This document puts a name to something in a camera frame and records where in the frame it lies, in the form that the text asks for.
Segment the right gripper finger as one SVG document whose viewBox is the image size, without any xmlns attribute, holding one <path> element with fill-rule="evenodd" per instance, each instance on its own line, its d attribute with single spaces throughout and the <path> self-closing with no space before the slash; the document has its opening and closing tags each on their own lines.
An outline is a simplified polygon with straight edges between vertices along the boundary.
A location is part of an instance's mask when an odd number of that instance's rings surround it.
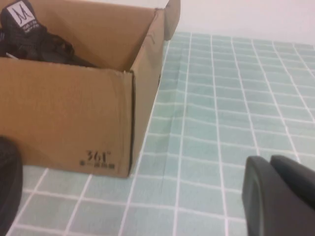
<svg viewBox="0 0 315 236">
<path fill-rule="evenodd" d="M 315 172 L 292 159 L 249 156 L 242 202 L 250 236 L 315 234 Z"/>
</svg>

